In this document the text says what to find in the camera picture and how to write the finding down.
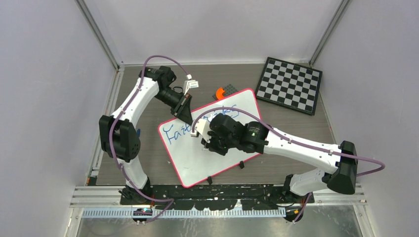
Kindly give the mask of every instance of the black and white checkered board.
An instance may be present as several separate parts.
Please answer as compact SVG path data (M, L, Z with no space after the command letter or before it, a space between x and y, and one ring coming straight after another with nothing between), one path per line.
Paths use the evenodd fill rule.
M314 115L321 78L321 71L268 58L256 98Z

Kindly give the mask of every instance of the gray wall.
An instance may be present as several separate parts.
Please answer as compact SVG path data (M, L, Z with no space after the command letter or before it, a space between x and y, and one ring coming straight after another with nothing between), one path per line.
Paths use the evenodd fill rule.
M0 29L0 235L62 236L115 72L73 0L2 0Z
M179 62L308 61L340 0L88 0L118 58ZM152 63L167 62L154 59Z
M382 236L419 231L418 12L417 0L352 1L315 65L337 140L387 165L359 179Z

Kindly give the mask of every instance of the table surface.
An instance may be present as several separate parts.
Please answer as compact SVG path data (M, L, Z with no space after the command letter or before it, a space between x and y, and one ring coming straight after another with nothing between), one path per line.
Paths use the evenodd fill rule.
M172 86L183 86L184 72L177 66L171 66L177 75ZM195 109L214 101L212 95L220 87L232 84L239 91L245 88L255 90L263 64L239 65L190 65L185 68L193 79L199 81L199 88L191 89L193 96L191 109ZM118 94L117 106L129 95L140 72L140 67L126 67ZM333 143L332 133L328 125L322 100L317 101L316 114L306 115L278 105L258 100L262 119L288 133L298 137ZM137 128L141 129L141 150L139 158L144 172L152 184L180 184L170 158L159 137L157 128L160 123L173 118L167 105L153 99L144 110ZM315 167L286 157L263 154L245 163L245 168L238 166L215 177L215 184L281 184L289 174L300 174ZM116 168L113 160L104 154L97 177L98 185L121 185L125 179Z

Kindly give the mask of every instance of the purple cable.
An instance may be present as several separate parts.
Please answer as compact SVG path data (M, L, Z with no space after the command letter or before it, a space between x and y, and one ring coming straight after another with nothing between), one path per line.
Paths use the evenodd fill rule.
M142 87L142 85L143 85L143 81L144 81L144 72L145 72L145 67L146 67L146 65L147 65L147 63L148 63L148 61L150 61L150 59L152 59L152 58L166 58L166 59L168 59L168 60L170 60L170 61L172 61L172 62L174 62L174 63L176 63L178 66L180 66L181 68L182 68L182 70L186 73L186 75L188 75L189 74L189 72L181 65L181 64L179 64L176 60L174 60L174 59L171 59L171 58L169 58L169 57L167 57L167 56L163 56L163 55L153 55L153 56L150 56L150 57L148 57L146 60L145 60L145 62L144 62L144 65L143 65L143 68L142 68L142 70L141 70L141 79L140 79L140 84L138 85L138 87L137 87L137 90L134 92L134 94L131 96L131 98L128 100L128 102L126 103L126 105L122 108L122 110L121 110L121 112L118 114L118 116L115 118L115 120L114 120L114 122L112 123L112 125L111 125L111 128L110 128L110 131L109 131L109 143L110 143L110 146L111 146L111 153L112 153L112 158L114 159L114 162L115 162L115 164L117 165L117 167L118 167L118 169L119 170L121 170L122 171L122 174L124 175L124 177L125 177L125 179L126 180L128 180L128 182L134 187L134 189L141 195L141 196L143 196L144 198L146 198L146 199L148 199L148 200L150 200L150 201L156 201L156 202L167 202L167 201L170 201L170 203L158 214L158 215L156 215L155 217L153 217L153 218L151 218L150 220L147 220L146 221L146 223L149 223L149 222L152 222L152 221L154 221L154 220L156 220L160 215L162 215L163 214L163 212L165 212L172 204L173 204L173 202L174 202L174 199L172 199L172 198L168 198L168 199L154 199L154 198L151 198L151 197L148 197L148 196L146 196L145 194L143 194L135 185L134 185L134 183L129 179L129 177L127 176L127 174L125 173L125 170L124 170L124 166L123 165L121 165L121 164L119 164L118 163L118 160L117 160L117 155L116 155L116 152L115 152L115 147L114 147L114 140L113 140L113 132L114 132L114 129L115 129L115 126L116 126L116 124L117 124L117 122L119 121L119 119L121 118L121 116L124 114L124 111L128 108L128 106L131 104L131 102L134 100L134 98L136 97L136 95L138 94L138 92L139 91L141 91L141 87Z
M311 197L311 195L312 195L312 194L313 194L313 193L309 193L309 194L307 195L307 198L306 198L306 200L305 200L305 202L304 202L304 204L303 204L303 206L302 206L302 208L301 208L301 211L298 213L297 217L293 220L293 224L294 224L294 225L295 225L295 222L299 219L299 217L300 217L300 215L302 214L302 212L304 211L305 206L307 206L308 200L310 199L310 197Z
M195 125L198 122L198 119L199 118L202 118L202 116L208 114L209 112L213 112L213 111L216 111L216 110L223 110L223 109L224 110L225 109L228 109L228 110L238 111L238 112L243 113L243 114L245 114L247 116L250 116L253 119L255 119L256 121L258 121L259 123L261 123L263 126L265 126L267 129L269 129L269 131L271 131L273 134L279 136L280 138L282 138L282 139L284 139L286 141L290 141L290 139L288 137L286 137L286 136L280 134L279 132L275 131L271 126L269 126L268 124L266 124L264 121L262 121L258 117L254 116L251 113L246 112L244 110L237 109L237 108L232 108L232 107L217 107L217 108L209 109L209 110L203 112L202 114L198 115L197 116L197 119L195 119L195 121L192 123L192 132L195 131ZM299 146L302 146L302 147L306 147L306 148L310 148L310 149L313 149L313 150L316 150L316 151L321 151L321 152L326 152L326 153L329 153L330 152L329 150L327 150L325 148L311 146L311 145L308 145L308 144L305 144L305 143L302 143L302 142L299 142L299 141L295 141L294 139L292 139L291 142L294 143L294 144L296 144L296 145L299 145ZM369 170L369 171L366 171L366 172L359 173L359 174L356 175L357 177L362 176L362 175L366 175L366 174L375 173L375 172L378 172L378 171L383 170L385 168L385 164L383 162L379 161L379 160L375 160L375 159L371 159L371 158L367 158L367 157L353 156L353 155L344 154L344 153L340 153L340 152L332 152L332 154L333 155L337 155L337 156L341 156L341 157L358 159L358 160L363 160L363 161L367 161L367 162L371 162L371 163L375 163L375 164L381 165L381 167L379 167L379 168L376 168L376 169L372 169L372 170Z

